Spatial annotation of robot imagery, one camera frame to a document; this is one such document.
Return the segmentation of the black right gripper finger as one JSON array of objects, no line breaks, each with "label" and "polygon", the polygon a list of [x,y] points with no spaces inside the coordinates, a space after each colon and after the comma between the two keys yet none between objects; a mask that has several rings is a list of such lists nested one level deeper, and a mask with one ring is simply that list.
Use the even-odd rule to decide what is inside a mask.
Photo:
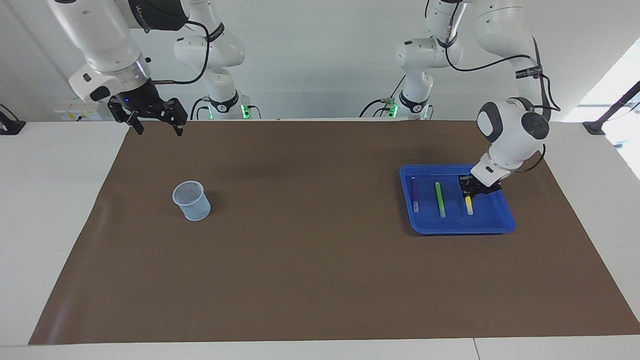
[{"label": "black right gripper finger", "polygon": [[125,107],[116,96],[110,97],[107,101],[107,108],[117,123],[130,126],[138,135],[142,135],[144,133],[144,126],[138,119],[138,113],[136,111],[126,112]]},{"label": "black right gripper finger", "polygon": [[178,98],[162,101],[159,120],[170,125],[178,137],[182,137],[188,121],[188,114]]}]

